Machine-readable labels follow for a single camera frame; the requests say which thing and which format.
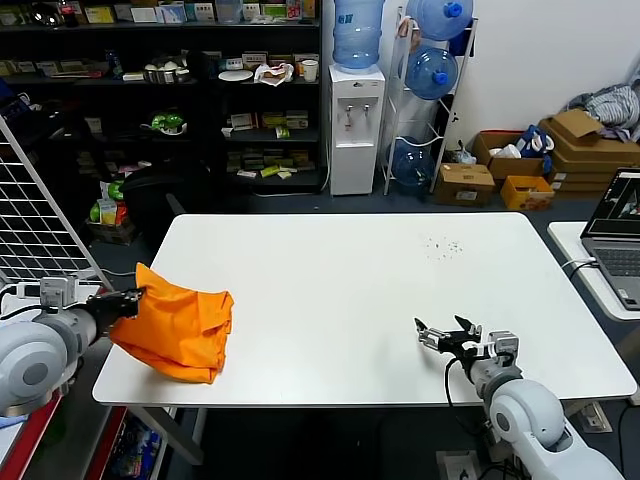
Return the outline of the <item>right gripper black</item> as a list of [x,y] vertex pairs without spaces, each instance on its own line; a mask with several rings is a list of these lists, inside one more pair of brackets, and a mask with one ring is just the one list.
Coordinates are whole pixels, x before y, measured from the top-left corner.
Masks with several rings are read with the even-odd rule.
[[454,318],[463,331],[446,332],[444,337],[441,331],[427,327],[419,318],[415,318],[418,341],[431,350],[453,354],[463,368],[471,368],[476,361],[489,359],[488,347],[479,344],[482,326],[459,315]]

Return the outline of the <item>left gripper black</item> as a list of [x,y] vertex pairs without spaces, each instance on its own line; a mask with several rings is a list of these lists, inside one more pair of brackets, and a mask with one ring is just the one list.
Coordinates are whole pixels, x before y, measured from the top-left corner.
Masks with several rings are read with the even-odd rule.
[[87,299],[87,312],[93,317],[97,332],[105,334],[120,318],[133,318],[139,312],[139,300],[145,287],[109,292]]

